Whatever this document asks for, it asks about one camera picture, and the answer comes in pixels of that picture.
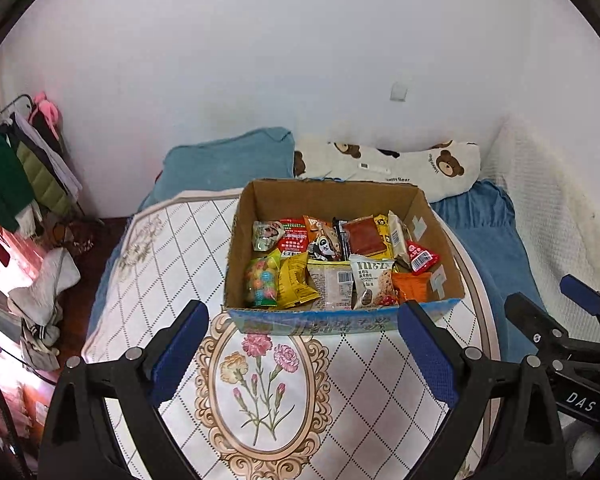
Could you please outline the small red barcode packet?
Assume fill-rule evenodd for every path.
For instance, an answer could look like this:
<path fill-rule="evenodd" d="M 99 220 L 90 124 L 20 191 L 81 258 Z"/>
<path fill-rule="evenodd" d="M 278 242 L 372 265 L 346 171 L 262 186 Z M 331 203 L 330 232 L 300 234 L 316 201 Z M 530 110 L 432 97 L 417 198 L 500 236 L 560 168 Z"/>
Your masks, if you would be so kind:
<path fill-rule="evenodd" d="M 435 252 L 430 252 L 429 249 L 422 245 L 419 245 L 412 240 L 406 243 L 406 253 L 408 257 L 408 264 L 410 265 L 411 272 L 414 275 L 420 275 L 428 272 L 433 266 L 435 266 L 440 257 Z"/>

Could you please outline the white chocolate cookie packet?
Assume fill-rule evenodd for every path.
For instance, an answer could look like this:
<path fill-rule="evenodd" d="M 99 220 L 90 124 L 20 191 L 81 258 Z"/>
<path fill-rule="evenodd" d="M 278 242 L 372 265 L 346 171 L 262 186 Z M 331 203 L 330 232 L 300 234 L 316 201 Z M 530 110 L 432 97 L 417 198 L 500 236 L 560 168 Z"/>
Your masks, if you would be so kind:
<path fill-rule="evenodd" d="M 398 294 L 392 282 L 393 259 L 350 255 L 349 262 L 355 284 L 355 309 L 392 307 L 398 304 Z"/>

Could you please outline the colourful candy ball bag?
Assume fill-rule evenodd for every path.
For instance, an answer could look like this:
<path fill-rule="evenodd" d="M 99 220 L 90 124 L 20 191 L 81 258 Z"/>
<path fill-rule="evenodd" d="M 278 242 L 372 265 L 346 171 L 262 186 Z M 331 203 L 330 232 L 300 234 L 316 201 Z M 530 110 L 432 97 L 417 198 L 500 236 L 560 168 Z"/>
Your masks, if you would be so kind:
<path fill-rule="evenodd" d="M 275 308 L 282 257 L 278 249 L 250 261 L 245 272 L 245 303 L 254 308 Z"/>

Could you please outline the dark red-brown snack packet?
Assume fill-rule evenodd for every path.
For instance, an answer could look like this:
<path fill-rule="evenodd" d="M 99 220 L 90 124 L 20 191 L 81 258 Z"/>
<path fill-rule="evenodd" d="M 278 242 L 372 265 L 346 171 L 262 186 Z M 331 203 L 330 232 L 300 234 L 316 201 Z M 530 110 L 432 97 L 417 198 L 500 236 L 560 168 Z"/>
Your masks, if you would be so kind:
<path fill-rule="evenodd" d="M 346 221 L 343 229 L 347 234 L 352 254 L 370 257 L 386 249 L 372 216 Z"/>

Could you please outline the yellow snack packet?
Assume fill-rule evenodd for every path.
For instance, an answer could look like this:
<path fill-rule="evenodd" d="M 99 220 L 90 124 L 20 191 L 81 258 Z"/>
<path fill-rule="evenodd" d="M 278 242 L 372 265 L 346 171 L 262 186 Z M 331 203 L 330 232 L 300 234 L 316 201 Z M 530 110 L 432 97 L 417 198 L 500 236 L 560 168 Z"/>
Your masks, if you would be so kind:
<path fill-rule="evenodd" d="M 321 297 L 306 281 L 309 254 L 302 252 L 285 258 L 278 274 L 277 307 L 291 309 Z"/>

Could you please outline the beige yellow-top snack packet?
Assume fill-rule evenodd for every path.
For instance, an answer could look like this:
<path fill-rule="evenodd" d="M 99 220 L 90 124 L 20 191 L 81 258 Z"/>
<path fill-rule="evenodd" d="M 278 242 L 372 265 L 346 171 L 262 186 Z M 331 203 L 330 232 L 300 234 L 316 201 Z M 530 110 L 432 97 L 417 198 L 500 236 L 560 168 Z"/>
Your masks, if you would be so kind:
<path fill-rule="evenodd" d="M 320 295 L 313 301 L 317 311 L 339 311 L 352 308 L 354 278 L 349 263 L 310 260 L 310 284 Z"/>

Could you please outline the white textured blanket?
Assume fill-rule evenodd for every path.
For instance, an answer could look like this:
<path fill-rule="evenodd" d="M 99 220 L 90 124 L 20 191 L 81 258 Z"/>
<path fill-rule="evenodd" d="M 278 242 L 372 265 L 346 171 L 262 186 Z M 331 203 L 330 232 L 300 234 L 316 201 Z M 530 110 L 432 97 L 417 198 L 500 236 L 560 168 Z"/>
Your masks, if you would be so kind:
<path fill-rule="evenodd" d="M 548 313 L 571 336 L 600 342 L 600 326 L 562 294 L 571 274 L 600 291 L 600 208 L 586 196 L 567 166 L 519 120 L 501 126 L 481 175 L 507 192 L 516 229 Z"/>

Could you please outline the blue bed sheet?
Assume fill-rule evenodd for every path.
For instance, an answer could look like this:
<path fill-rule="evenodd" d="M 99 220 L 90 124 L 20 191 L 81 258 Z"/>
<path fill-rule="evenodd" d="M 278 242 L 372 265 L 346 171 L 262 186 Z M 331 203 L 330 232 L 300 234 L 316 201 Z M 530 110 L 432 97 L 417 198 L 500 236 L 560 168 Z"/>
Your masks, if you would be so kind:
<path fill-rule="evenodd" d="M 137 214 L 112 253 L 100 282 L 82 349 L 88 362 L 146 346 L 188 304 L 210 316 L 223 310 L 230 231 L 240 192 L 179 195 Z M 468 253 L 492 310 L 502 356 L 520 358 L 532 344 L 505 317 L 504 301 L 522 292 L 540 299 L 528 255 L 504 190 L 479 181 L 463 194 L 429 204 Z"/>

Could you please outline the cream white barcode packet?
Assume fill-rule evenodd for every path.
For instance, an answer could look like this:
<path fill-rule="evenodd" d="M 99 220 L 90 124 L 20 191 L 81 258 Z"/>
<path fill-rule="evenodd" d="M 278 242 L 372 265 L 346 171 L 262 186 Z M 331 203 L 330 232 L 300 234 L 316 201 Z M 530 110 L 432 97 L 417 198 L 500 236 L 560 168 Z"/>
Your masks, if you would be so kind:
<path fill-rule="evenodd" d="M 410 239 L 403 221 L 392 210 L 388 211 L 388 226 L 394 260 L 399 266 L 411 271 L 411 260 L 407 251 L 407 242 Z"/>

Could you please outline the white bear print pillow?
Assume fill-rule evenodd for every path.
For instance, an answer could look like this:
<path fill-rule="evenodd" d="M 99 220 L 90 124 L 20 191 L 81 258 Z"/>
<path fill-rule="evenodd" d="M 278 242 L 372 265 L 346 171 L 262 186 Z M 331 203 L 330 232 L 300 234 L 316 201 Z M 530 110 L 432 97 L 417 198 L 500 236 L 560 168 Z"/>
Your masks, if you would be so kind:
<path fill-rule="evenodd" d="M 303 179 L 406 183 L 430 203 L 463 194 L 480 174 L 480 148 L 449 141 L 418 152 L 302 139 L 294 147 L 294 176 Z"/>

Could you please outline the green white snack packet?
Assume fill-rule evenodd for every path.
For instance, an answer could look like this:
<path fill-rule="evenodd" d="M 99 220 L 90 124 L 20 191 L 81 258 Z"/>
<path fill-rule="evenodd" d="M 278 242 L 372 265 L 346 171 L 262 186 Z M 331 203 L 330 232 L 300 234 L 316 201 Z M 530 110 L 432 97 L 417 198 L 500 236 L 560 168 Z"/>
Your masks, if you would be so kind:
<path fill-rule="evenodd" d="M 284 236 L 285 229 L 279 221 L 255 221 L 252 225 L 252 249 L 270 252 Z"/>

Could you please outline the black grey snack packet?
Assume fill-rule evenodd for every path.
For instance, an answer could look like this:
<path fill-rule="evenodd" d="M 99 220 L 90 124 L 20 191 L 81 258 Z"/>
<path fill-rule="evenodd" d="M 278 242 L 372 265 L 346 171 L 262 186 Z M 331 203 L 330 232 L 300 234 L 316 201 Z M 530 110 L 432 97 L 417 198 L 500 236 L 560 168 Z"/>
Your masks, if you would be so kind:
<path fill-rule="evenodd" d="M 348 234 L 347 230 L 344 228 L 346 223 L 347 223 L 346 220 L 342 220 L 342 219 L 338 219 L 338 218 L 332 219 L 332 226 L 334 227 L 334 230 L 335 230 L 338 240 L 339 240 L 342 261 L 347 261 L 351 255 L 349 234 Z"/>

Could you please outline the cardboard milk carton box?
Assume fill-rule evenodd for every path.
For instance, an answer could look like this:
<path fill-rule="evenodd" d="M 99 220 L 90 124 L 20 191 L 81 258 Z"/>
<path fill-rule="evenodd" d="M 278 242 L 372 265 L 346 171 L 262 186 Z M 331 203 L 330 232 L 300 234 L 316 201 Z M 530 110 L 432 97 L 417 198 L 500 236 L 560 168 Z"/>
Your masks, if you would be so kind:
<path fill-rule="evenodd" d="M 246 271 L 256 258 L 252 225 L 256 221 L 299 218 L 354 220 L 392 211 L 408 226 L 415 242 L 435 252 L 440 261 L 428 282 L 422 308 L 436 320 L 465 298 L 443 223 L 414 185 L 334 180 L 254 180 L 239 196 L 230 238 L 223 307 L 243 334 L 275 336 L 362 334 L 396 330 L 398 308 L 312 311 L 252 308 L 246 303 Z"/>

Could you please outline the pile of clothes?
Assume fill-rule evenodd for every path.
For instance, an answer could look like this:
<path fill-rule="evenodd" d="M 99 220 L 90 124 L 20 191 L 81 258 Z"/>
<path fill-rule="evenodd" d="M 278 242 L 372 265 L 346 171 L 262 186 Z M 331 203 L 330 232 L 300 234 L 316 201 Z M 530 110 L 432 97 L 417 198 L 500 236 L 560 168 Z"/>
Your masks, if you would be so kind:
<path fill-rule="evenodd" d="M 93 247 L 83 186 L 69 167 L 64 139 L 14 103 L 0 111 L 0 266 L 27 284 L 0 285 L 0 332 L 36 372 L 59 367 L 61 298 L 79 284 L 76 256 Z"/>

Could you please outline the pink plush toy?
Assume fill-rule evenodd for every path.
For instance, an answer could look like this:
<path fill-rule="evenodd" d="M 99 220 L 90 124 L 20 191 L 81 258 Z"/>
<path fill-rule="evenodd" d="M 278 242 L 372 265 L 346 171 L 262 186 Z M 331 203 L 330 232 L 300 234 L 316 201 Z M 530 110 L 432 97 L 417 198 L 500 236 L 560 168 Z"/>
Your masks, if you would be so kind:
<path fill-rule="evenodd" d="M 38 92 L 33 97 L 33 108 L 28 122 L 34 125 L 35 122 L 40 122 L 41 120 L 46 123 L 47 129 L 53 133 L 55 139 L 60 140 L 61 114 L 57 106 L 47 99 L 44 91 Z"/>

